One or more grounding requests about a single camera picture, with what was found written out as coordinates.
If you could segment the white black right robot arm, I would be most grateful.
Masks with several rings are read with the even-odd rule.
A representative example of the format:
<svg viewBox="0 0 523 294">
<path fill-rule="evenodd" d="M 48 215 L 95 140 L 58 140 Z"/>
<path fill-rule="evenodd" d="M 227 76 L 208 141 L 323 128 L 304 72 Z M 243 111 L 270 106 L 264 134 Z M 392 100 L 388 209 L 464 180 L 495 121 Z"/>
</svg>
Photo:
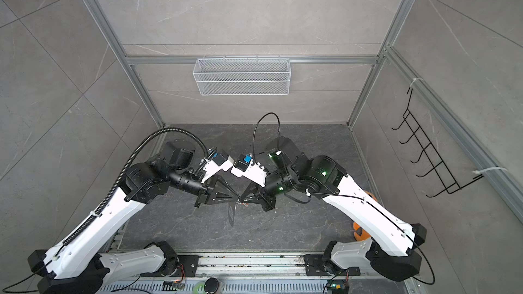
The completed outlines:
<svg viewBox="0 0 523 294">
<path fill-rule="evenodd" d="M 260 159 L 241 155 L 231 172 L 251 182 L 242 202 L 270 211 L 278 196 L 297 191 L 335 207 L 367 232 L 364 240 L 330 242 L 320 263 L 327 272 L 371 269 L 396 282 L 419 274 L 426 228 L 394 216 L 334 159 L 325 155 L 309 159 L 293 141 L 280 137 L 266 146 Z"/>
</svg>

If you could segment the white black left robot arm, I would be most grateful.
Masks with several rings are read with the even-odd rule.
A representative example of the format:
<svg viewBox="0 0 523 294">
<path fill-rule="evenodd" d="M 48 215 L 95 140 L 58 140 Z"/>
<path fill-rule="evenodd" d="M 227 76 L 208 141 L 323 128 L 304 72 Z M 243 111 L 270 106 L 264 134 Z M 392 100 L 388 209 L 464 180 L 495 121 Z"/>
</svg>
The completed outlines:
<svg viewBox="0 0 523 294">
<path fill-rule="evenodd" d="M 203 160 L 204 174 L 191 170 L 195 147 L 184 140 L 163 145 L 159 154 L 136 163 L 107 204 L 100 204 L 60 244 L 36 250 L 28 258 L 31 271 L 41 276 L 40 293 L 96 293 L 103 286 L 139 274 L 171 276 L 180 272 L 177 253 L 167 242 L 153 242 L 127 253 L 101 253 L 102 246 L 129 220 L 169 188 L 197 197 L 197 204 L 236 201 L 237 193 L 219 176 L 234 160 L 213 150 Z"/>
</svg>

